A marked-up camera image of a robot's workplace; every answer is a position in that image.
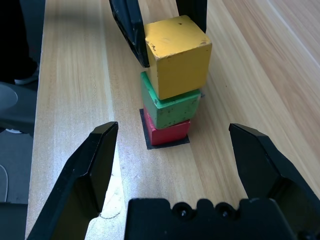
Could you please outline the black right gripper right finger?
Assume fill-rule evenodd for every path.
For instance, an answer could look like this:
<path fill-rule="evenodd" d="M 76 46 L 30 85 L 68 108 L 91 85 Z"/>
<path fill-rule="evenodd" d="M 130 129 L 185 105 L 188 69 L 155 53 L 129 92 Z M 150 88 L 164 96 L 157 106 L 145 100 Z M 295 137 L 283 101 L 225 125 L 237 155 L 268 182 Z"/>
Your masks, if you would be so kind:
<path fill-rule="evenodd" d="M 318 240 L 320 200 L 294 164 L 256 129 L 232 123 L 229 132 L 247 196 L 274 200 L 299 240 Z"/>

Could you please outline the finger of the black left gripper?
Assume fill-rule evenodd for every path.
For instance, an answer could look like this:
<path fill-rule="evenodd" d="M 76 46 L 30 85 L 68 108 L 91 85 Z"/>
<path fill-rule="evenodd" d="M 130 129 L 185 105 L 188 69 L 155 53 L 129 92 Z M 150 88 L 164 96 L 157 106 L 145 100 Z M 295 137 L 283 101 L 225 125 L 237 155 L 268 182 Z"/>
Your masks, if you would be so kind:
<path fill-rule="evenodd" d="M 143 18 L 138 0 L 110 0 L 113 18 L 132 53 L 142 67 L 148 68 L 149 58 L 145 42 Z"/>
<path fill-rule="evenodd" d="M 207 30 L 207 0 L 176 0 L 180 16 L 188 16 L 204 33 Z"/>

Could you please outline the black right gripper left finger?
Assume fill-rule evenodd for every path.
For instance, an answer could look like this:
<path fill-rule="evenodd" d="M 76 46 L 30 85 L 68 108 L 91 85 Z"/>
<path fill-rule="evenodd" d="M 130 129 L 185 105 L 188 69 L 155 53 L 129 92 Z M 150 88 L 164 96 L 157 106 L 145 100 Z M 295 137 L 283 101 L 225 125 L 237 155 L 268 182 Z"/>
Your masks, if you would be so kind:
<path fill-rule="evenodd" d="M 119 125 L 97 126 L 66 161 L 29 240 L 83 240 L 103 210 Z"/>

